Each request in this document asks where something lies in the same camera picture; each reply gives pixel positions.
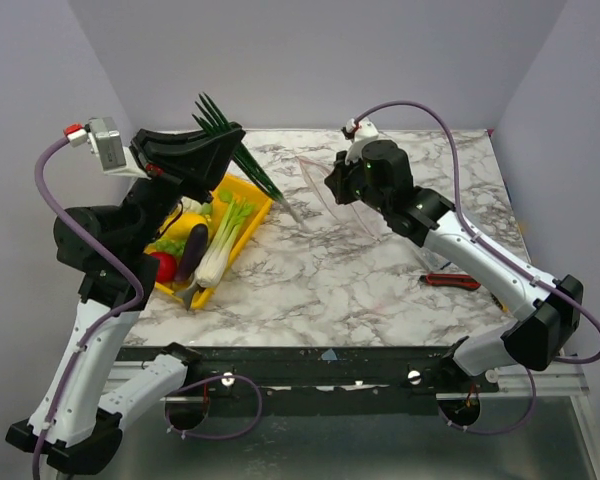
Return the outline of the green toy scallion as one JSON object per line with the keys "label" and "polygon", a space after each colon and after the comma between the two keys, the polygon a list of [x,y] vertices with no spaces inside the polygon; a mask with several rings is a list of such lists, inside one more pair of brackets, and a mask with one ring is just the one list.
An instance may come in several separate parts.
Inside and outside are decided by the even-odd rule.
{"label": "green toy scallion", "polygon": [[[208,135],[217,136],[227,133],[235,126],[206,93],[199,95],[199,100],[195,102],[195,105],[199,109],[200,116],[193,114],[192,117]],[[262,193],[274,202],[279,203],[302,229],[305,228],[300,215],[292,208],[274,181],[243,143],[235,149],[233,161]]]}

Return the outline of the clear zip top bag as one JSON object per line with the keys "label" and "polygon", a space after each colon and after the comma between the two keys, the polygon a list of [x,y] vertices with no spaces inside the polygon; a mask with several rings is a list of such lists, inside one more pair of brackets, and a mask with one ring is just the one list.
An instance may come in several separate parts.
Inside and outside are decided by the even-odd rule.
{"label": "clear zip top bag", "polygon": [[333,167],[302,156],[298,156],[297,160],[306,185],[317,198],[324,213],[356,235],[372,241],[381,240],[384,232],[382,217],[361,203],[355,190],[346,188],[338,173],[333,173]]}

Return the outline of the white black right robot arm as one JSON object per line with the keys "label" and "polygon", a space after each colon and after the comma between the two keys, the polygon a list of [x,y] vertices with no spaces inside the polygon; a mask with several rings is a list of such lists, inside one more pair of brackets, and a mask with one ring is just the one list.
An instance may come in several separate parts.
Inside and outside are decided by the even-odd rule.
{"label": "white black right robot arm", "polygon": [[527,264],[473,225],[462,226],[455,205],[414,184],[408,155],[391,140],[365,145],[350,162],[337,153],[324,180],[339,205],[361,201],[379,212],[389,228],[419,247],[444,257],[477,280],[508,308],[509,325],[457,343],[440,379],[460,392],[485,371],[520,364],[545,370],[578,328],[576,305],[584,286],[571,275],[561,280]]}

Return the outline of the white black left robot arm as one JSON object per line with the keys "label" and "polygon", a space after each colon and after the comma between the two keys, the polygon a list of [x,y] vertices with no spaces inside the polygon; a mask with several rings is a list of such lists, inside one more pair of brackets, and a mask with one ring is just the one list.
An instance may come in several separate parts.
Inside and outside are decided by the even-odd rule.
{"label": "white black left robot arm", "polygon": [[[244,137],[238,124],[216,133],[140,130],[124,145],[111,118],[66,128],[34,167],[36,187],[55,213],[57,258],[83,275],[71,336],[34,413],[6,440],[32,457],[37,479],[100,473],[125,429],[161,397],[194,393],[202,380],[195,353],[172,344],[143,371],[105,394],[122,343],[154,288],[159,263],[146,249],[181,199],[206,201]],[[44,173],[65,147],[88,145],[107,175],[134,182],[117,205],[63,208]]]}

